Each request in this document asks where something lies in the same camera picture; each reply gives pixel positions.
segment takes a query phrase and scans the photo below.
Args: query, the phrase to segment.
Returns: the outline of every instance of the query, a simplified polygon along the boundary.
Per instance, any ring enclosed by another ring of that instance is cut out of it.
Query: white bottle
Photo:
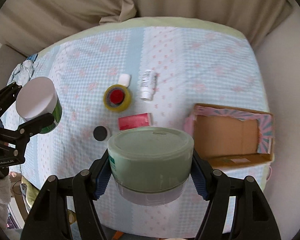
[[[156,73],[154,70],[146,69],[141,78],[141,99],[144,101],[152,101],[154,94]]]

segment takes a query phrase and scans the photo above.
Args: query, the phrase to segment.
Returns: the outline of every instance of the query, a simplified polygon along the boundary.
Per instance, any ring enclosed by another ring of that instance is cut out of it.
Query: screw
[[[213,174],[214,174],[215,176],[221,176],[222,172],[221,172],[220,170],[214,170],[214,171],[213,171]]]
[[[56,176],[54,176],[54,175],[51,175],[48,177],[49,182],[53,182],[55,179],[56,179]]]
[[[252,176],[247,176],[246,179],[249,182],[254,182],[254,178]]]
[[[89,170],[82,170],[82,171],[80,172],[80,175],[81,175],[81,176],[87,176],[87,175],[89,175],[89,173],[90,173]]]

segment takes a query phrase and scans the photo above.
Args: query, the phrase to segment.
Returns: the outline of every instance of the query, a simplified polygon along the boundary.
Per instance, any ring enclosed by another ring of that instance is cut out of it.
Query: green label
[[[56,107],[54,108],[53,112],[52,112],[52,115],[54,117],[54,122],[52,125],[49,125],[45,128],[42,128],[41,129],[41,134],[45,134],[45,133],[48,133],[48,132],[51,132],[53,129],[55,129],[57,127],[57,125],[59,124],[60,120],[61,120],[61,116],[62,116],[62,107],[61,107],[61,104],[60,104],[60,101],[59,101],[59,98],[57,100],[57,104],[56,104]]]
[[[110,160],[113,164],[115,164],[114,158],[112,158],[110,155],[109,155],[109,160]]]
[[[115,165],[112,162],[110,162],[110,166],[113,171],[117,171],[117,169],[115,168]]]

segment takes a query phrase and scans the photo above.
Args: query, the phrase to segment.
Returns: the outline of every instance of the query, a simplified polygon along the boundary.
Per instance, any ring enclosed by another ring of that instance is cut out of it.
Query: bedsheet
[[[145,69],[154,69],[158,84],[154,100],[139,96]],[[103,106],[103,93],[121,73],[132,76],[131,106],[122,113]],[[63,108],[58,127],[31,138],[26,162],[13,166],[37,188],[50,174],[74,176],[100,158],[106,142],[93,138],[97,125],[118,132],[117,119],[151,113],[155,126],[182,129],[197,102],[267,111],[262,78],[254,53],[244,38],[213,30],[168,26],[110,30],[67,41],[38,57],[32,68],[18,65],[9,83],[24,85],[38,76],[49,77]],[[16,129],[22,120],[15,105],[3,123]],[[252,175],[264,187],[268,165],[226,171],[230,176]],[[177,200],[157,207],[138,206],[123,199],[110,179],[106,193],[95,202],[103,225],[127,233],[152,237],[194,237],[208,203],[197,195],[189,179]],[[72,199],[68,207],[73,209]],[[234,199],[230,200],[224,232],[231,228]]]

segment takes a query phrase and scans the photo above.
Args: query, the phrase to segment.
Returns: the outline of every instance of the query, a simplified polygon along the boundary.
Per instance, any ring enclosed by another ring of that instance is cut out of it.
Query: container lid
[[[146,100],[146,101],[151,101],[152,100],[152,94],[149,92],[142,92],[141,93],[141,99]]]
[[[29,121],[42,114],[52,113],[57,101],[53,82],[47,77],[37,77],[20,90],[16,99],[16,110],[23,119]]]
[[[125,130],[108,140],[109,152],[130,160],[170,159],[182,155],[191,147],[193,139],[189,134],[163,127]]]

